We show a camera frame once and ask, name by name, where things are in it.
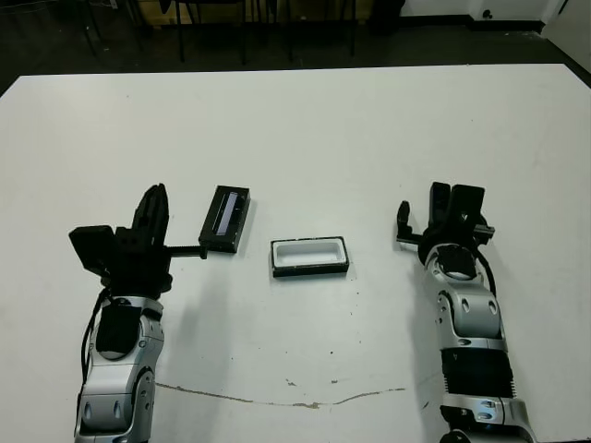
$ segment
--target crack on table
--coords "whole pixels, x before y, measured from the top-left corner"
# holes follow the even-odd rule
[[[416,384],[416,387],[420,388],[422,385],[424,385],[425,383],[430,381],[432,378],[434,378],[438,373],[439,372],[436,372],[434,374],[431,374],[428,377],[423,378],[422,380],[420,380]],[[214,394],[212,392],[205,392],[203,390],[187,389],[187,388],[183,388],[181,386],[166,385],[164,383],[156,383],[156,386],[158,386],[159,388],[163,388],[163,389],[170,389],[170,390],[176,390],[178,392],[185,392],[186,394],[196,394],[196,395],[202,395],[205,397],[213,397],[214,399],[238,401],[240,403],[250,403],[250,404],[257,404],[257,405],[262,405],[262,406],[306,408],[306,409],[313,409],[313,410],[320,409],[320,406],[331,406],[331,407],[338,406],[340,404],[344,404],[349,401],[353,401],[353,400],[357,400],[357,399],[362,399],[364,397],[370,397],[370,396],[374,396],[374,395],[385,394],[388,392],[397,392],[397,391],[400,392],[400,391],[406,390],[406,388],[390,388],[390,389],[384,389],[384,390],[375,390],[372,392],[363,392],[361,394],[354,395],[353,397],[348,397],[348,398],[341,400],[341,401],[328,402],[328,403],[323,403],[323,402],[319,402],[319,401],[313,401],[312,403],[275,403],[273,401],[254,401],[254,400],[239,399],[237,397],[230,397],[227,395]],[[428,402],[425,404],[425,406],[423,406],[422,409],[425,409],[427,406],[428,406]]]

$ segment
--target table surface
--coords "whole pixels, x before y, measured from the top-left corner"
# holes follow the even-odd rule
[[[434,301],[394,242],[434,180],[484,186],[518,394],[540,441],[591,436],[591,96],[564,66],[20,78],[0,99],[0,434],[72,438],[98,278],[67,233],[128,226],[165,183],[167,244],[216,185],[234,256],[176,259],[152,442],[439,441]],[[276,281],[273,239],[342,235],[346,277]]]

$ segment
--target black cable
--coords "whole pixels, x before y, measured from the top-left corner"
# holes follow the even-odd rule
[[[96,319],[97,314],[101,310],[101,305],[106,298],[111,298],[111,292],[109,288],[104,288],[96,299],[96,303],[94,304],[94,308],[92,309],[92,315],[90,316],[89,324],[84,331],[84,336],[82,337],[82,349],[80,350],[80,361],[82,363],[82,384],[86,383],[86,379],[88,376],[88,369],[89,369],[89,361],[90,361],[90,349],[87,351],[86,347],[88,344],[88,340],[92,331],[94,330],[94,320]]]
[[[484,268],[484,271],[487,273],[488,287],[490,288],[490,291],[492,292],[492,294],[496,297],[497,296],[497,284],[495,283],[495,277],[494,277],[494,275],[492,275],[492,269],[490,268],[488,260],[486,260],[484,258],[484,256],[482,255],[482,253],[478,249],[475,250],[475,255],[476,255],[476,258],[478,258],[478,261],[480,261],[480,263],[482,263],[482,267]]]

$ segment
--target chair leg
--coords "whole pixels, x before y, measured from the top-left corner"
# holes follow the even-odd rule
[[[344,10],[347,6],[347,0],[343,0],[343,3],[341,4],[341,21],[344,20]]]
[[[247,0],[242,0],[242,43],[240,48],[240,58],[242,59],[242,65],[247,63]]]
[[[190,3],[185,3],[185,6],[187,7],[187,12],[188,12],[188,16],[191,19],[191,24],[194,27],[197,27],[197,22],[195,21],[195,18],[193,17],[193,11],[191,11],[191,4]]]
[[[292,42],[292,2],[285,0],[285,11],[287,12],[287,24],[285,25],[287,33],[287,56],[289,61],[294,61],[294,44]]]
[[[94,55],[96,57],[96,51],[94,50],[94,46],[92,46],[92,40],[90,39],[89,30],[86,28],[86,23],[84,22],[84,15],[82,14],[82,11],[80,9],[80,4],[79,4],[78,0],[74,0],[74,4],[75,4],[76,12],[78,14],[78,19],[80,21],[80,26],[82,27],[82,30],[84,31],[84,37],[86,38],[86,43],[89,45],[92,55]]]
[[[131,32],[133,32],[133,37],[136,40],[136,43],[138,44],[138,48],[140,51],[144,50],[144,47],[141,45],[141,39],[139,38],[139,31],[138,31],[138,27],[135,26],[134,24],[134,20],[137,20],[135,17],[135,14],[133,12],[133,6],[130,4],[131,0],[127,0],[126,3],[124,4],[124,8],[126,9],[123,12],[123,15],[126,16],[126,22],[127,25],[131,28]]]
[[[260,0],[257,0],[257,17],[259,18],[259,24],[262,23],[262,16],[260,15]]]
[[[195,6],[197,7],[197,21],[199,24],[201,24],[201,4],[199,1],[195,4]]]
[[[89,0],[86,0],[85,3],[86,3],[86,7],[89,10],[90,21],[92,21],[92,27],[96,31],[96,35],[99,38],[99,40],[102,42],[103,41],[103,37],[101,36],[101,31],[99,30],[99,26],[96,24],[96,18],[94,17],[94,14],[92,14],[92,6],[90,6],[90,1]]]
[[[185,63],[185,51],[183,51],[183,30],[181,26],[181,7],[178,4],[178,0],[175,1],[176,8],[176,27],[178,28],[178,51],[181,56],[181,62]]]
[[[146,19],[144,15],[141,13],[141,8],[139,7],[138,0],[129,0],[131,10],[134,12],[134,18],[136,18],[136,23],[142,28],[148,27],[148,23],[146,23]]]
[[[355,55],[355,31],[357,25],[357,0],[351,0],[351,56]]]

